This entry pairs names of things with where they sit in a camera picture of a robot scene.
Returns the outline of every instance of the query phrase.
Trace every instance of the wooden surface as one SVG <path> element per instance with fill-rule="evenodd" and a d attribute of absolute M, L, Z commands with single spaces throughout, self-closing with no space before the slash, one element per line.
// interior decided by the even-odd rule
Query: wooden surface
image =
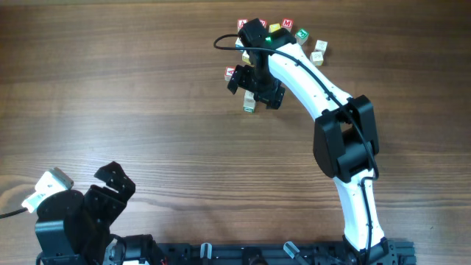
<path fill-rule="evenodd" d="M 328 41 L 320 69 L 375 106 L 386 236 L 420 264 L 471 263 L 471 37 L 466 1 L 169 3 L 0 8 L 0 212 L 60 167 L 84 191 L 112 160 L 137 191 L 113 224 L 159 242 L 340 240 L 314 123 L 291 92 L 242 111 L 237 18 L 293 18 Z M 235 40 L 228 40 L 233 45 Z M 0 264 L 32 264 L 36 215 L 0 220 Z"/>

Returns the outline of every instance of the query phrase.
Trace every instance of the white connector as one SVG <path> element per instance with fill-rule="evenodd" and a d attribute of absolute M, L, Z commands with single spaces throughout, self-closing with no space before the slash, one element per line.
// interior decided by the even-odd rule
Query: white connector
<path fill-rule="evenodd" d="M 74 181 L 59 168 L 53 168 L 44 172 L 36 183 L 36 192 L 25 199 L 21 206 L 34 212 L 46 198 L 61 191 L 66 191 L 74 186 Z"/>

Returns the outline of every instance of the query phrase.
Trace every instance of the block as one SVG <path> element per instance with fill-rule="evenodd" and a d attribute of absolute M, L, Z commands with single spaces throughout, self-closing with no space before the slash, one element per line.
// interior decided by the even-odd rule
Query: block
<path fill-rule="evenodd" d="M 315 66 L 321 66 L 322 63 L 324 62 L 324 57 L 322 56 L 321 52 L 313 52 L 313 53 L 311 53 L 311 56 L 309 57 L 309 60 Z"/>
<path fill-rule="evenodd" d="M 277 30 L 281 29 L 281 26 L 280 24 L 271 24 L 269 29 L 268 29 L 268 33 L 272 33 L 272 32 L 275 32 Z"/>
<path fill-rule="evenodd" d="M 245 23 L 247 23 L 248 20 L 243 18 L 243 19 L 238 19 L 237 20 L 237 32 L 241 30 L 241 28 L 244 26 Z"/>
<path fill-rule="evenodd" d="M 324 55 L 326 49 L 327 49 L 327 41 L 317 40 L 314 51 L 321 52 L 322 55 Z"/>
<path fill-rule="evenodd" d="M 232 66 L 226 67 L 226 72 L 224 73 L 224 79 L 225 79 L 226 81 L 229 81 L 229 80 L 230 80 L 230 78 L 231 78 L 231 77 L 233 76 L 233 74 L 234 74 L 234 70 L 235 70 L 235 69 L 236 69 L 236 68 L 235 68 L 235 67 L 232 67 Z"/>
<path fill-rule="evenodd" d="M 250 63 L 250 56 L 247 53 L 247 51 L 244 51 L 244 53 L 242 54 L 242 60 L 247 64 L 251 64 Z"/>
<path fill-rule="evenodd" d="M 250 91 L 245 91 L 244 111 L 247 111 L 249 113 L 254 113 L 256 104 L 257 102 L 255 102 L 255 100 L 253 99 L 253 93 Z"/>
<path fill-rule="evenodd" d="M 258 19 L 258 20 L 262 23 L 262 26 L 266 29 L 266 21 L 263 19 Z"/>
<path fill-rule="evenodd" d="M 296 41 L 299 45 L 303 45 L 309 38 L 309 32 L 305 31 L 304 29 L 300 29 L 299 32 L 296 33 Z"/>
<path fill-rule="evenodd" d="M 243 48 L 244 45 L 242 44 L 242 41 L 240 38 L 237 38 L 237 40 L 235 41 L 235 47 L 238 47 L 238 48 Z"/>
<path fill-rule="evenodd" d="M 289 18 L 284 18 L 283 22 L 281 23 L 281 27 L 284 27 L 287 29 L 289 32 L 291 32 L 291 29 L 293 28 L 293 20 Z"/>

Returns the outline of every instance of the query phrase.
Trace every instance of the small cube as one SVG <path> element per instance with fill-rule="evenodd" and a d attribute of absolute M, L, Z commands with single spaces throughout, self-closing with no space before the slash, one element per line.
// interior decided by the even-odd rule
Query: small cube
<path fill-rule="evenodd" d="M 299 32 L 296 33 L 296 41 L 299 45 L 303 45 L 304 42 L 308 40 L 309 32 L 305 31 L 304 29 L 300 29 Z"/>
<path fill-rule="evenodd" d="M 237 38 L 237 40 L 235 41 L 235 47 L 237 48 L 244 48 L 244 45 L 242 44 L 242 41 L 240 38 Z"/>
<path fill-rule="evenodd" d="M 293 20 L 289 18 L 284 18 L 283 22 L 281 23 L 281 27 L 284 27 L 287 29 L 289 32 L 291 32 L 291 29 L 293 28 Z"/>
<path fill-rule="evenodd" d="M 262 23 L 262 26 L 266 29 L 266 21 L 263 19 L 258 19 L 260 23 Z"/>
<path fill-rule="evenodd" d="M 257 102 L 255 102 L 253 99 L 253 93 L 250 91 L 245 91 L 244 111 L 247 111 L 248 113 L 254 113 L 256 104 Z"/>
<path fill-rule="evenodd" d="M 226 72 L 224 73 L 224 79 L 226 81 L 229 81 L 230 78 L 232 77 L 232 75 L 234 74 L 234 71 L 235 71 L 236 68 L 232 67 L 232 66 L 228 66 L 226 67 Z"/>
<path fill-rule="evenodd" d="M 316 48 L 314 48 L 314 51 L 321 52 L 322 55 L 324 55 L 326 49 L 327 49 L 327 41 L 317 40 Z"/>
<path fill-rule="evenodd" d="M 250 63 L 250 56 L 247 53 L 247 51 L 244 51 L 244 53 L 242 54 L 242 60 L 247 64 L 251 64 Z"/>
<path fill-rule="evenodd" d="M 268 29 L 268 33 L 272 33 L 272 32 L 275 32 L 277 30 L 281 29 L 281 26 L 280 24 L 271 24 L 269 29 Z"/>
<path fill-rule="evenodd" d="M 244 19 L 238 19 L 238 20 L 237 20 L 237 32 L 238 32 L 239 30 L 241 30 L 241 28 L 242 28 L 242 27 L 244 26 L 244 24 L 247 23 L 247 22 L 248 22 L 248 20 L 245 19 L 245 18 L 244 18 Z"/>
<path fill-rule="evenodd" d="M 315 65 L 315 66 L 321 66 L 322 63 L 324 62 L 324 57 L 322 56 L 321 52 L 313 52 L 311 53 L 311 56 L 309 57 L 309 60 Z"/>

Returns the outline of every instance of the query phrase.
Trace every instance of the wood grain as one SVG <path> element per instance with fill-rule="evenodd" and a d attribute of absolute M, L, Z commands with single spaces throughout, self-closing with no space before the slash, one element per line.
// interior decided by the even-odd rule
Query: wood grain
<path fill-rule="evenodd" d="M 321 71 L 375 106 L 375 184 L 389 238 L 420 264 L 471 258 L 468 1 L 273 1 L 0 7 L 0 212 L 50 167 L 84 191 L 112 160 L 137 192 L 112 226 L 160 242 L 339 240 L 333 182 L 292 93 L 242 111 L 225 88 L 237 18 L 293 18 L 329 42 Z M 226 42 L 233 45 L 233 40 Z M 34 214 L 0 221 L 0 264 L 32 264 Z"/>

